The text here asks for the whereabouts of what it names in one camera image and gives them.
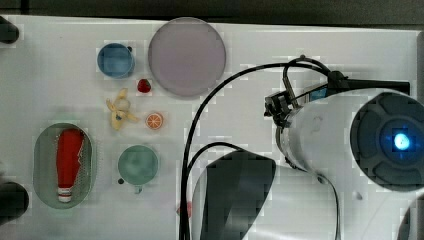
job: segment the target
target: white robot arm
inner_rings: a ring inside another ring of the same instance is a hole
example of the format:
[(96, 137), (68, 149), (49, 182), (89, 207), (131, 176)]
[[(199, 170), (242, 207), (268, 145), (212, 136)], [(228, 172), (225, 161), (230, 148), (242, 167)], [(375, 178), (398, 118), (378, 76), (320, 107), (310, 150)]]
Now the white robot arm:
[(193, 239), (398, 239), (424, 193), (424, 106), (396, 84), (351, 91), (341, 73), (328, 77), (330, 96), (302, 107), (287, 85), (266, 99), (294, 169), (242, 149), (207, 167)]

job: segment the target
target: orange slice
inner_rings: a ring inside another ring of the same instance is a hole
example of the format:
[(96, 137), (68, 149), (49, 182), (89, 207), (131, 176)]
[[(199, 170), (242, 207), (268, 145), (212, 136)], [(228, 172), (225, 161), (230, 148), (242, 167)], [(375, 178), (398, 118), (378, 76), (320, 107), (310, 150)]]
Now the orange slice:
[(152, 113), (146, 118), (146, 125), (153, 130), (162, 127), (163, 117), (160, 113)]

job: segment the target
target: blue light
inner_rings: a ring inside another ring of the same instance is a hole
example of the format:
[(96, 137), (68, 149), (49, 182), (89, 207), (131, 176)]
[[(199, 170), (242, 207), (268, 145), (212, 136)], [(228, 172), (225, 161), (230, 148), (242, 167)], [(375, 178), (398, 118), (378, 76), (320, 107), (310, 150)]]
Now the blue light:
[(395, 146), (399, 149), (399, 150), (406, 150), (409, 148), (409, 138), (403, 134), (403, 133), (398, 133), (395, 136)]

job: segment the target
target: black background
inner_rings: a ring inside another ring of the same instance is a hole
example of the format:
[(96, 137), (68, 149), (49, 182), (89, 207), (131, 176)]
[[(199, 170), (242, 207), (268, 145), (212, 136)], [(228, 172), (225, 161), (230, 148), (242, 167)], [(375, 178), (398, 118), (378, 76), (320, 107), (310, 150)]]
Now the black background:
[(424, 29), (423, 0), (0, 0), (0, 13)]

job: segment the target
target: small toy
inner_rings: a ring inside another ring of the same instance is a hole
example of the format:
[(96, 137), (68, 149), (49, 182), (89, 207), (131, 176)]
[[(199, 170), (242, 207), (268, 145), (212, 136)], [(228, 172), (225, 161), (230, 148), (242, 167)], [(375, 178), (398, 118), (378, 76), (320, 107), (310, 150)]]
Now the small toy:
[(142, 93), (148, 93), (152, 89), (147, 79), (141, 79), (137, 84), (137, 90)]
[(129, 119), (133, 122), (138, 122), (140, 119), (129, 112), (131, 103), (127, 100), (128, 88), (123, 88), (119, 91), (118, 96), (113, 104), (110, 99), (106, 100), (107, 107), (112, 112), (111, 124), (112, 127), (119, 131), (125, 120)]
[(146, 125), (153, 130), (157, 130), (162, 127), (163, 117), (160, 113), (152, 113), (146, 118)]

